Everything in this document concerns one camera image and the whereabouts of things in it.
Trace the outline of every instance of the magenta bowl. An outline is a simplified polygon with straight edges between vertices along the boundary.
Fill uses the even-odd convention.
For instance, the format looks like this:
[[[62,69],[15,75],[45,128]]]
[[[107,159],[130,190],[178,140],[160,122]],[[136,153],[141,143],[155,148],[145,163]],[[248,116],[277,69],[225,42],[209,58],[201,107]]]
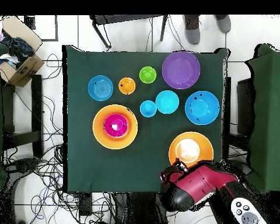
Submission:
[[[104,129],[111,137],[119,138],[126,133],[128,121],[121,114],[111,114],[104,122]]]

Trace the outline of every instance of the purple bowl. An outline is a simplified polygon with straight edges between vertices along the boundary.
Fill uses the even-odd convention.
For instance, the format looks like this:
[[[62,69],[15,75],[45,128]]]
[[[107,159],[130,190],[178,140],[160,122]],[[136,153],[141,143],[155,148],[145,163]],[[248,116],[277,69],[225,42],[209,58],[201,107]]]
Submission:
[[[187,51],[171,53],[164,61],[162,74],[165,82],[174,89],[187,89],[199,78],[200,64]]]

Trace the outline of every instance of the orange plate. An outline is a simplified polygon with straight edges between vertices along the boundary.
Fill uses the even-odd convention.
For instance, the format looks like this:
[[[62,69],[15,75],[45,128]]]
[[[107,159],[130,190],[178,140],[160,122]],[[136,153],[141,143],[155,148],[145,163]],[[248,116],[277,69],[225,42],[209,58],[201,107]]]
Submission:
[[[125,95],[130,95],[136,89],[136,83],[132,78],[122,78],[118,84],[119,90]]]
[[[190,163],[186,163],[187,167],[191,167],[192,165],[196,164],[200,160],[212,160],[214,157],[214,150],[212,148],[211,142],[203,136],[202,134],[198,132],[184,132],[180,135],[178,135],[173,142],[170,145],[169,148],[169,160],[170,164],[173,164],[176,159],[176,145],[183,139],[192,139],[194,140],[199,148],[200,148],[200,153],[198,158]]]
[[[121,114],[128,121],[126,133],[119,137],[113,138],[104,130],[104,121],[111,114]],[[130,145],[135,139],[138,131],[136,116],[128,108],[121,105],[109,105],[103,107],[94,117],[92,125],[93,134],[96,140],[108,149],[123,149]]]

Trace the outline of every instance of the cardboard box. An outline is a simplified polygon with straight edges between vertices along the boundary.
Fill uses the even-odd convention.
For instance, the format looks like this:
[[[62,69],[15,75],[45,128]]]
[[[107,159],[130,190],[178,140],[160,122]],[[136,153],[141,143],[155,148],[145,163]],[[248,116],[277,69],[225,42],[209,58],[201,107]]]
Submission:
[[[34,51],[33,57],[28,57],[17,70],[5,61],[0,64],[1,78],[5,82],[15,86],[24,87],[31,80],[31,76],[44,65],[44,62],[35,55],[35,52],[42,44],[42,40],[16,16],[4,17],[2,24],[4,31],[6,31],[12,38],[20,37],[27,42]]]

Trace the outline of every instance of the light blue bowl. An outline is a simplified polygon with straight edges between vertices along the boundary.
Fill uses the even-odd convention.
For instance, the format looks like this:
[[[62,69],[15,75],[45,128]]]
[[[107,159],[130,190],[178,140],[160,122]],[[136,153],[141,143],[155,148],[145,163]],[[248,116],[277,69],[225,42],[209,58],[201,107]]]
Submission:
[[[88,83],[88,94],[97,101],[107,100],[113,93],[112,81],[102,75],[95,76]]]
[[[192,123],[207,125],[219,115],[220,104],[212,93],[197,91],[187,99],[184,109],[185,114]]]
[[[164,114],[173,113],[179,107],[179,97],[170,90],[160,92],[156,97],[156,107]]]
[[[140,105],[140,113],[147,118],[156,114],[156,104],[151,100],[145,100]]]

